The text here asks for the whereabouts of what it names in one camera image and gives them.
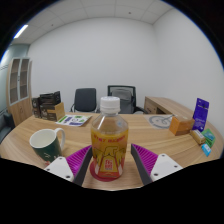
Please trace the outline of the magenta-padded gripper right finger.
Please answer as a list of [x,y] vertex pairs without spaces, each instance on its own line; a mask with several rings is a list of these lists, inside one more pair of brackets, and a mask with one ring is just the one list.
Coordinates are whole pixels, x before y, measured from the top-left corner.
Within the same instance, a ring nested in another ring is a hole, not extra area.
[[131,154],[137,165],[143,185],[148,185],[182,169],[182,166],[167,154],[157,155],[136,144],[131,145]]

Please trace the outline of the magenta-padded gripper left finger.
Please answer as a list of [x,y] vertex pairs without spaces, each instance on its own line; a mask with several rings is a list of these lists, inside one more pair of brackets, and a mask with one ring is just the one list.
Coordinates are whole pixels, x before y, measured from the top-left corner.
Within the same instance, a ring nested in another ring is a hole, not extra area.
[[58,157],[45,171],[81,186],[92,158],[92,147],[84,147],[68,157]]

